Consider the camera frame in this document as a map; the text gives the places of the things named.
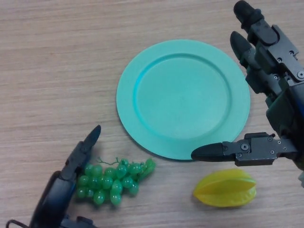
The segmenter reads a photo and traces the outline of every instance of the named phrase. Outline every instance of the screw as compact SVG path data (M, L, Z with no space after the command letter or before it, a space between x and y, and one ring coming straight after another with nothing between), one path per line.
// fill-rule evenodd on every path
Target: screw
M299 71L297 75L299 78L304 78L304 71Z
M244 151L248 150L248 148L249 148L249 146L246 143L243 143L241 145L241 149L244 150Z

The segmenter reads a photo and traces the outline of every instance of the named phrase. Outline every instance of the wooden table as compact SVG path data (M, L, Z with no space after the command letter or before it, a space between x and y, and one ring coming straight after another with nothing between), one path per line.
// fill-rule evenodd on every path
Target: wooden table
M120 124L118 80L128 62L152 44L176 38L210 43L237 60L230 33L241 31L236 0L2 0L0 4L0 226L29 223L53 171L97 124L95 152L145 160ZM251 0L304 52L302 0ZM299 61L304 63L304 55ZM264 95L251 92L245 133L273 130ZM71 203L69 213L102 228L303 227L301 173L286 159L244 167L257 181L257 196L238 209L215 209L192 197L195 184L234 163L178 163L158 167L136 198L118 209Z

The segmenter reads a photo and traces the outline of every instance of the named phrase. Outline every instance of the plastic grapes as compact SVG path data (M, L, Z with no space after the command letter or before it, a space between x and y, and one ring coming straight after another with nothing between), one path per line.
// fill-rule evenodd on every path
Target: plastic grapes
M119 161L116 158L116 161L111 164L99 158L98 163L88 164L84 168L84 173L78 178L75 193L77 198L89 198L97 206L107 201L118 206L124 192L136 196L139 191L139 183L156 167L155 161L151 158L141 163L129 162L127 159ZM103 169L101 163L110 166Z

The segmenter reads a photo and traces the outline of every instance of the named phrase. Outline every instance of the grape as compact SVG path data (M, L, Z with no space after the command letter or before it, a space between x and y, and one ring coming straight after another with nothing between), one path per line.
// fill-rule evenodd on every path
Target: grape
M78 179L78 185L79 186L87 186L89 183L89 177L86 175L82 175Z
M122 180L122 185L128 189L132 186L133 184L133 179L131 177L124 177Z
M113 167L108 167L104 171L105 176L111 177L112 179L115 179L116 177L116 170Z
M122 165L125 165L126 167L129 165L129 161L128 161L128 159L122 159L121 160L121 164Z
M125 165L119 164L116 168L116 176L121 179L127 173L127 167Z
M100 177L97 177L97 189L101 189L103 187L103 181L104 181L104 177L103 176L100 176Z
M104 191L100 190L95 192L93 201L96 205L101 205L105 200L105 194Z
M147 166L146 164L144 164L144 165L142 166L142 170L143 170L143 171L145 171L147 168L148 168L148 166Z
M128 167L128 172L130 174L138 174L142 171L142 167L139 163L133 163L131 165L129 165Z
M121 194L122 191L123 191L123 185L121 184L121 182L119 180L115 180L113 182L111 192L113 194Z
M94 191L93 189L86 189L86 196L88 198L92 198L94 196Z
M103 174L103 167L101 165L94 165L91 174L93 177L98 177Z
M120 194L110 194L110 201L117 206L122 202L122 196Z
M86 167L85 167L85 174L86 174L86 176L91 176L92 168L93 168L92 164L87 164L86 165Z
M86 188L85 187L80 187L76 191L76 195L78 198L84 198L86 197Z
M89 178L89 187L92 189L99 189L101 188L101 180L98 177L90 177Z
M136 195L138 193L139 190L139 186L138 183L136 183L135 181L133 182L132 186L129 188L129 192L131 193L131 195Z
M103 179L103 188L110 189L113 184L113 179L111 177L105 176Z
M151 166L155 167L156 166L155 161L153 161L152 158L148 158L146 160L146 165L147 165L147 167L151 167Z

